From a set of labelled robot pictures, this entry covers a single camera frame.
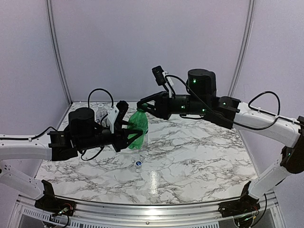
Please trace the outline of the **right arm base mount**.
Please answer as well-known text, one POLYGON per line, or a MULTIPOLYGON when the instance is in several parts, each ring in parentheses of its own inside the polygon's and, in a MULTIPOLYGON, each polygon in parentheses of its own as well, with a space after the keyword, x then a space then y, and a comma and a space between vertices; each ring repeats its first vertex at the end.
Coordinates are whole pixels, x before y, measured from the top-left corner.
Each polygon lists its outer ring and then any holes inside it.
POLYGON ((236 216, 260 209, 259 200, 249 196, 251 181, 244 185, 240 198, 219 204, 218 211, 222 217, 236 216))

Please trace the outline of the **clear bottle blue label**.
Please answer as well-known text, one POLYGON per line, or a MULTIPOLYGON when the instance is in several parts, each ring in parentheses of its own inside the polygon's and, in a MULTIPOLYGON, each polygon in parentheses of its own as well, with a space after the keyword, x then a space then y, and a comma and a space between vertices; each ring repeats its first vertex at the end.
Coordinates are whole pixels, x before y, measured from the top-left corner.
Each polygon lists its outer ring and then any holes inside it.
POLYGON ((145 134, 144 134, 144 138, 143 138, 143 145, 147 145, 148 144, 148 132, 149 132, 149 129, 146 130, 145 134))

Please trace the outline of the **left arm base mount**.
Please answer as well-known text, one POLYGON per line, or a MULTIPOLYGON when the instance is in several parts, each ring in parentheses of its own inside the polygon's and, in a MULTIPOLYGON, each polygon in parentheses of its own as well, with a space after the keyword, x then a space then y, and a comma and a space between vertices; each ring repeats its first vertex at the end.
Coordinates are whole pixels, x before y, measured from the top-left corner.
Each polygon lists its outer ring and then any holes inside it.
POLYGON ((35 200, 35 208, 52 212, 53 216, 73 216, 76 203, 72 200, 61 199, 55 196, 52 184, 46 180, 41 181, 43 185, 42 197, 35 200))

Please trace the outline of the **green plastic bottle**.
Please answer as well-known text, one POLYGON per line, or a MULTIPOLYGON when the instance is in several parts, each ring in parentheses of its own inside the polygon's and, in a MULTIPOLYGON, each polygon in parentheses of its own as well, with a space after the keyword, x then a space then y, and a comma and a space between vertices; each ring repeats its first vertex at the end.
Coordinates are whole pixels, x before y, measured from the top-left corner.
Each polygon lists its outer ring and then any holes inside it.
POLYGON ((144 144, 145 135, 148 132, 148 119, 145 111, 137 108, 137 111, 129 118, 128 123, 128 129, 142 131, 142 135, 139 136, 136 140, 134 140, 128 147, 131 150, 139 150, 142 148, 144 144))

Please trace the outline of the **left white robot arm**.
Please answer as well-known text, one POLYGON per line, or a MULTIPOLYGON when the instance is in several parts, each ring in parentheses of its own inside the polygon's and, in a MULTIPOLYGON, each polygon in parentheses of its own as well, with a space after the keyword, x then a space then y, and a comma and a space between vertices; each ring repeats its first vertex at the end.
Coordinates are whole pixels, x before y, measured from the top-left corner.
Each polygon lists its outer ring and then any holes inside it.
POLYGON ((36 201, 41 201, 49 211, 56 211, 60 201, 55 197, 52 185, 36 180, 9 167, 5 160, 41 159, 52 162, 67 161, 80 153, 94 148, 113 146, 116 152, 127 148, 142 136, 143 130, 123 128, 127 109, 113 107, 107 118, 109 125, 103 127, 95 122, 93 109, 81 107, 68 115, 68 126, 62 131, 47 129, 43 134, 25 138, 2 137, 0 139, 0 181, 36 201))

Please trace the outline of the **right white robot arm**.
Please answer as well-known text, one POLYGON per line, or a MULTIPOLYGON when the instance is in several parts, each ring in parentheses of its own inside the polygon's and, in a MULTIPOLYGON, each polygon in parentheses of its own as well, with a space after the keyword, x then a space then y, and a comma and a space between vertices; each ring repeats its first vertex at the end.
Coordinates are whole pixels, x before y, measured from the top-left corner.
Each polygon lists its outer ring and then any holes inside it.
POLYGON ((173 91, 173 77, 163 71, 160 66, 152 69, 159 86, 165 91, 158 92, 141 99, 137 107, 151 115, 168 120, 171 115, 178 114, 182 118, 187 115, 198 115, 200 119, 227 129, 240 129, 257 133, 276 140, 284 147, 281 158, 276 160, 258 178, 246 184, 235 208, 245 213, 267 191, 281 183, 291 174, 304 171, 304 118, 287 118, 255 108, 251 103, 244 103, 229 96, 216 96, 216 75, 205 69, 188 71, 185 85, 187 94, 177 95, 173 91))

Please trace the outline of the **clear bottle white cap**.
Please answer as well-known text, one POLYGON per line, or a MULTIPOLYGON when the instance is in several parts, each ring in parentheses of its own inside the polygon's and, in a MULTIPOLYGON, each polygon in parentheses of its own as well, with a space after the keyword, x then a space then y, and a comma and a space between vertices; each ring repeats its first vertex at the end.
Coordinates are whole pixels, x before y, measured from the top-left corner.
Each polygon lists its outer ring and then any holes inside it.
POLYGON ((107 126, 107 108, 104 104, 97 105, 97 111, 95 113, 96 122, 103 127, 107 126))

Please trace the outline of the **green bottle cap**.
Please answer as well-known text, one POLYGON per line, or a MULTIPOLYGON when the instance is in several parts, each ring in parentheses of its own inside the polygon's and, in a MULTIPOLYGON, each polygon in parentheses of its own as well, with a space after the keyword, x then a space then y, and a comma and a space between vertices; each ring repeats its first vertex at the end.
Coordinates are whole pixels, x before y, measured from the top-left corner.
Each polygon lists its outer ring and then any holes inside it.
POLYGON ((141 104, 140 106, 137 107, 137 111, 141 113, 145 113, 148 105, 146 103, 141 104))

